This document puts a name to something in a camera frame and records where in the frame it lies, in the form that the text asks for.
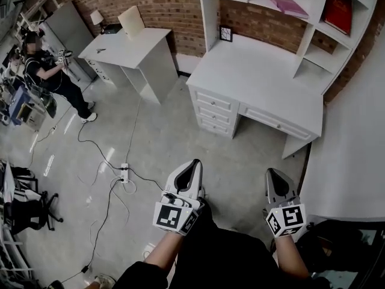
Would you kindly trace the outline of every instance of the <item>table lamp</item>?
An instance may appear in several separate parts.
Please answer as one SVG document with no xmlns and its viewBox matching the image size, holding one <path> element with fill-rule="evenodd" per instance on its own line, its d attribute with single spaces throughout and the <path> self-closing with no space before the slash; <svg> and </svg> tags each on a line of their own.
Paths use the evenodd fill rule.
<svg viewBox="0 0 385 289">
<path fill-rule="evenodd" d="M 91 13 L 91 20 L 95 26 L 100 25 L 100 27 L 102 29 L 102 34 L 103 34 L 104 27 L 102 25 L 102 22 L 103 22 L 104 18 L 98 10 Z"/>
</svg>

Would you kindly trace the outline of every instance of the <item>purple book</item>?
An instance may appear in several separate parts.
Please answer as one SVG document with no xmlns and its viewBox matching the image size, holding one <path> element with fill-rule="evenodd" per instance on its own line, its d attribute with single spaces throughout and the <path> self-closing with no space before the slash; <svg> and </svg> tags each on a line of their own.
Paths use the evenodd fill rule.
<svg viewBox="0 0 385 289">
<path fill-rule="evenodd" d="M 308 19 L 309 15 L 293 0 L 271 0 L 277 8 L 287 15 Z"/>
</svg>

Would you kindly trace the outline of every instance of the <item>white baseboard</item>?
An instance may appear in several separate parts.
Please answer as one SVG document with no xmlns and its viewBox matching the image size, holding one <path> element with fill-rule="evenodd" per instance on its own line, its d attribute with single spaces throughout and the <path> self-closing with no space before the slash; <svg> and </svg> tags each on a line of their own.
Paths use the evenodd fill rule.
<svg viewBox="0 0 385 289">
<path fill-rule="evenodd" d="M 173 54 L 177 70 L 191 74 L 202 58 L 193 55 Z"/>
</svg>

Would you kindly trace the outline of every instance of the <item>book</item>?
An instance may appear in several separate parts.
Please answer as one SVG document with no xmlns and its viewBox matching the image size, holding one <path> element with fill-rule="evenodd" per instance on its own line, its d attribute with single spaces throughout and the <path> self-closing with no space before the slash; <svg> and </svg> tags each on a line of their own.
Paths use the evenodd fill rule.
<svg viewBox="0 0 385 289">
<path fill-rule="evenodd" d="M 283 13 L 287 15 L 292 15 L 304 19 L 309 18 L 303 8 L 301 8 L 294 0 L 271 0 L 276 7 Z"/>
<path fill-rule="evenodd" d="M 324 22 L 328 25 L 350 35 L 352 16 L 352 0 L 326 0 Z"/>
</svg>

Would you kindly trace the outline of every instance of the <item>gray floor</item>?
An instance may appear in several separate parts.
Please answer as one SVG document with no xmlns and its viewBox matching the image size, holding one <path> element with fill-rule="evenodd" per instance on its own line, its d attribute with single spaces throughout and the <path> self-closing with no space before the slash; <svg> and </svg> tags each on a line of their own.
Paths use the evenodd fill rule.
<svg viewBox="0 0 385 289">
<path fill-rule="evenodd" d="M 271 236 L 261 215 L 265 205 L 265 171 L 275 167 L 298 183 L 304 151 L 281 160 L 284 133 L 247 118 L 241 119 L 233 140 L 201 131 L 185 81 L 186 78 L 178 80 L 161 107 L 141 101 L 129 164 L 143 177 L 163 185 L 177 166 L 193 158 L 201 159 L 203 185 L 218 225 L 235 228 L 268 243 Z M 95 112 L 99 115 L 95 122 L 86 124 L 81 140 L 96 141 L 110 162 L 118 167 L 124 163 L 127 153 L 139 96 L 131 86 L 117 88 L 101 80 L 88 88 L 85 84 L 80 86 L 85 89 L 86 100 L 97 102 Z M 46 228 L 27 229 L 18 236 L 25 242 L 24 254 L 36 268 L 35 275 L 42 285 L 55 279 L 62 281 L 89 262 L 96 232 L 105 217 L 109 185 L 115 177 L 112 170 L 102 164 L 92 185 L 102 157 L 93 144 L 77 141 L 82 125 L 75 110 L 63 98 L 58 98 L 57 117 L 45 120 L 38 140 L 56 124 L 54 133 L 37 143 L 31 168 L 41 190 L 59 193 L 55 206 L 64 223 L 56 223 L 55 232 Z M 1 157 L 28 167 L 35 137 L 36 134 L 23 126 L 7 129 L 1 126 Z M 48 170 L 47 164 L 52 158 Z M 115 187 L 129 208 L 128 222 L 126 208 L 112 196 L 109 218 L 97 242 L 93 273 L 103 272 L 118 278 L 126 267 L 143 259 L 143 249 L 148 243 L 156 244 L 164 234 L 152 226 L 159 189 L 152 182 L 132 175 L 131 178 L 137 185 L 135 194 L 127 194 L 134 190 L 130 184 L 126 186 L 127 193 L 121 184 Z M 82 288 L 82 276 L 73 278 L 66 286 Z"/>
</svg>

